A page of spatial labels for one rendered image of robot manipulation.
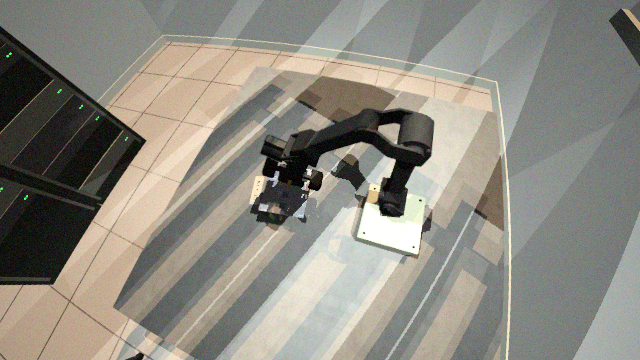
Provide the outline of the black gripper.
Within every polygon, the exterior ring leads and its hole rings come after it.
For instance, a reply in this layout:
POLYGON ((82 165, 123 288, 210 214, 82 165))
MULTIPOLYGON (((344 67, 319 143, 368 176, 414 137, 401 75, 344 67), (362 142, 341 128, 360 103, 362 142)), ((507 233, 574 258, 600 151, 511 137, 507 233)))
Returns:
POLYGON ((267 157, 262 174, 266 177, 274 178, 275 171, 279 171, 278 181, 288 184, 288 180, 292 180, 291 185, 303 187, 304 183, 307 183, 309 180, 309 189, 315 191, 320 190, 323 180, 322 172, 312 169, 310 176, 307 175, 308 170, 297 173, 292 171, 288 164, 280 164, 277 166, 278 162, 279 161, 267 157))

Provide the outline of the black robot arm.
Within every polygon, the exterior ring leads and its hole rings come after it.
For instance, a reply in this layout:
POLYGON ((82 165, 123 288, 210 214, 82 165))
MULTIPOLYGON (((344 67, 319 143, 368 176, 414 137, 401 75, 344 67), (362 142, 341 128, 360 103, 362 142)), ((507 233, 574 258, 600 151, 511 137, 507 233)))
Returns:
POLYGON ((297 173, 308 165, 316 167, 319 157, 328 151, 359 142, 372 144, 385 156, 396 159, 390 178, 382 178, 377 202, 381 216, 404 215, 408 189, 405 187, 415 166, 422 166, 432 156, 434 120, 400 108, 379 111, 363 109, 357 115, 315 131, 306 129, 290 134, 288 141, 267 135, 261 154, 284 161, 297 173), (397 144, 382 135, 378 128, 399 124, 397 144))

